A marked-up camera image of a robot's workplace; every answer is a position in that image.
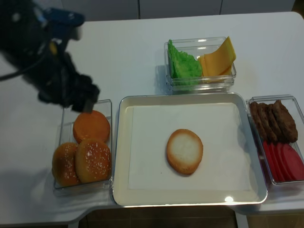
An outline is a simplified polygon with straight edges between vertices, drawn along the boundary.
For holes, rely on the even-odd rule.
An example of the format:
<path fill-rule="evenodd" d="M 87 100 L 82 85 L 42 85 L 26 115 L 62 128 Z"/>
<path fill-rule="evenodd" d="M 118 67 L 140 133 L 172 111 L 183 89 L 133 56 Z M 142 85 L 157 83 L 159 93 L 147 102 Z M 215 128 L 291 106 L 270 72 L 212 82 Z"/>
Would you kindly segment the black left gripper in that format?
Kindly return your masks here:
<path fill-rule="evenodd" d="M 41 62 L 26 73 L 26 81 L 37 89 L 39 101 L 83 113 L 92 112 L 100 93 L 91 77 L 78 73 L 70 54 L 53 41 Z"/>

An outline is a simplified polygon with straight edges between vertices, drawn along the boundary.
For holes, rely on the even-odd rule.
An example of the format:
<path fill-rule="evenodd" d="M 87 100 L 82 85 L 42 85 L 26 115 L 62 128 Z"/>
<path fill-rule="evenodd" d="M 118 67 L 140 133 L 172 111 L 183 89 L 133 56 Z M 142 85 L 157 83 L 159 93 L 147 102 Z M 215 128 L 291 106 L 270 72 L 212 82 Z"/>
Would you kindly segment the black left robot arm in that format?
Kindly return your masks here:
<path fill-rule="evenodd" d="M 3 0 L 0 3 L 0 52 L 16 71 L 1 81 L 22 76 L 38 91 L 44 103 L 90 113 L 99 88 L 91 77 L 79 73 L 68 42 L 78 40 L 82 14 L 63 9 L 42 9 L 32 0 Z"/>

